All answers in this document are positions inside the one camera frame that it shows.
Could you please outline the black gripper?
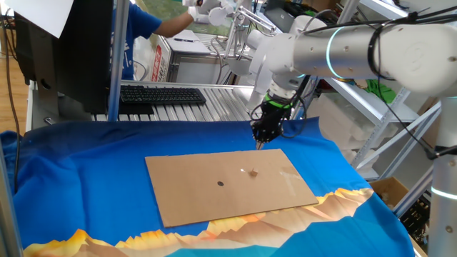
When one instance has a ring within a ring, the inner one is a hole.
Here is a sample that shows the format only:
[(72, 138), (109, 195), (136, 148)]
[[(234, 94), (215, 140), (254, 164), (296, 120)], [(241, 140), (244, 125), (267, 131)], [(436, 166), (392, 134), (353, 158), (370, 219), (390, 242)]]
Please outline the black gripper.
[(251, 123), (253, 139), (256, 142), (256, 150), (261, 150), (266, 143), (271, 142), (283, 132), (281, 126), (261, 131), (260, 125), (278, 125), (282, 119), (288, 118), (291, 113), (290, 104), (280, 104), (275, 101), (264, 101), (261, 105), (261, 117), (257, 122)]

